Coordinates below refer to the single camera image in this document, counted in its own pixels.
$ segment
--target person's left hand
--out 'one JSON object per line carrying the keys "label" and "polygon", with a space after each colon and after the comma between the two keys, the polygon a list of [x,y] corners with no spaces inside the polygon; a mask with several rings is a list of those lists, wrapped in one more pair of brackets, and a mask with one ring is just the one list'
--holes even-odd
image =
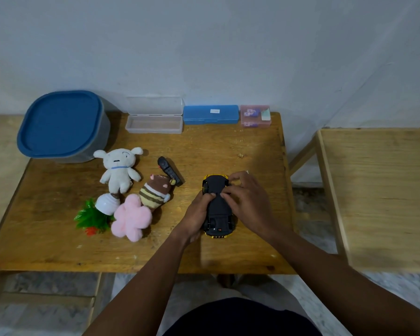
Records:
{"label": "person's left hand", "polygon": [[194,242],[199,237],[199,231],[207,216],[207,206],[215,197],[214,193],[202,194],[202,191],[199,191],[172,234],[184,238],[187,245]]}

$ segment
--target beige pants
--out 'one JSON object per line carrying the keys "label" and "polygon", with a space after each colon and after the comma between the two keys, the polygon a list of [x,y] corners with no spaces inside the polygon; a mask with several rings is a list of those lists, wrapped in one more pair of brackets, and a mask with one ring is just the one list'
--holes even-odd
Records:
{"label": "beige pants", "polygon": [[163,335],[187,312],[232,297],[250,299],[275,310],[293,311],[311,321],[299,301],[267,275],[244,275],[231,289],[222,288],[212,275],[178,275],[157,335]]}

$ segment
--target white plush dog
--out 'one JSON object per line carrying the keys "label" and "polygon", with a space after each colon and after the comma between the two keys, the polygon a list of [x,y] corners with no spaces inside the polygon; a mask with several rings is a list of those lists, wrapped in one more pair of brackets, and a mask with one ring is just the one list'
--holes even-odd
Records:
{"label": "white plush dog", "polygon": [[117,149],[106,153],[103,150],[94,152],[95,158],[102,158],[107,171],[102,175],[100,183],[109,183],[110,193],[126,193],[132,185],[131,179],[140,181],[141,177],[133,168],[135,155],[143,154],[141,147],[132,150]]}

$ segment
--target container with blue lid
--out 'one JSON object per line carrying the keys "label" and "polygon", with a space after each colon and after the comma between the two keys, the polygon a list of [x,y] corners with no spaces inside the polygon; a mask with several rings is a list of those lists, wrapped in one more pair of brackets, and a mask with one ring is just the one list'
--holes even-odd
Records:
{"label": "container with blue lid", "polygon": [[111,124],[101,98],[77,90],[52,92],[29,107],[17,146],[31,158],[49,158],[59,163],[83,163],[106,146]]}
{"label": "container with blue lid", "polygon": [[240,117],[238,105],[185,106],[184,124],[236,124]]}

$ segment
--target white pot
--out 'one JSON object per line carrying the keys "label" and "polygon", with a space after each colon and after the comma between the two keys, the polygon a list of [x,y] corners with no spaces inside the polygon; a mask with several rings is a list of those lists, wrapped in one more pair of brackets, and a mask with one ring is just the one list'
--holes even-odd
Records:
{"label": "white pot", "polygon": [[112,216],[120,206],[120,200],[114,198],[110,193],[102,194],[95,203],[95,208],[108,216]]}

